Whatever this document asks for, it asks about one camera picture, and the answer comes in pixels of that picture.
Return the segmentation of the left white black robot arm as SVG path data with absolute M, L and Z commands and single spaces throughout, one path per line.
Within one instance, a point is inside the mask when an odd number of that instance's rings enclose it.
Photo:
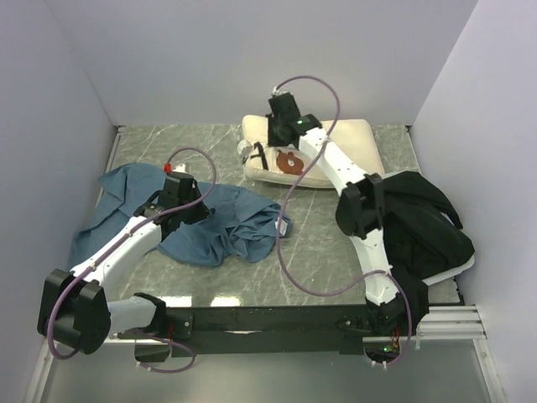
M 92 354 L 115 333 L 138 329 L 156 338 L 166 331 L 164 301 L 138 293 L 110 302 L 107 289 L 181 225 L 209 217 L 205 197 L 192 175 L 170 172 L 163 189 L 138 207 L 95 254 L 68 271 L 54 270 L 46 277 L 37 330 L 56 358 L 67 357 L 57 350 L 58 343 L 73 353 Z

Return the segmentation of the blue fabric pillowcase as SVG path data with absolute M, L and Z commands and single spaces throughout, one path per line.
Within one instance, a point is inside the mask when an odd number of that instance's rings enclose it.
M 128 222 L 136 208 L 163 188 L 165 173 L 154 165 L 132 163 L 102 175 L 104 190 L 89 226 L 75 234 L 68 267 L 90 258 Z M 181 225 L 156 249 L 171 259 L 202 267 L 217 267 L 235 255 L 247 262 L 266 259 L 275 245 L 281 206 L 244 187 L 215 185 L 204 200 L 211 215 Z

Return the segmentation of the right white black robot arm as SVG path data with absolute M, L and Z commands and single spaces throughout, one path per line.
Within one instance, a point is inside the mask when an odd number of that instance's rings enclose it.
M 268 143 L 296 147 L 334 186 L 339 196 L 336 224 L 349 237 L 357 254 L 370 311 L 368 325 L 379 335 L 390 333 L 405 311 L 405 304 L 390 278 L 391 265 L 383 243 L 383 179 L 355 164 L 314 115 L 301 114 L 291 93 L 274 91 L 268 104 Z

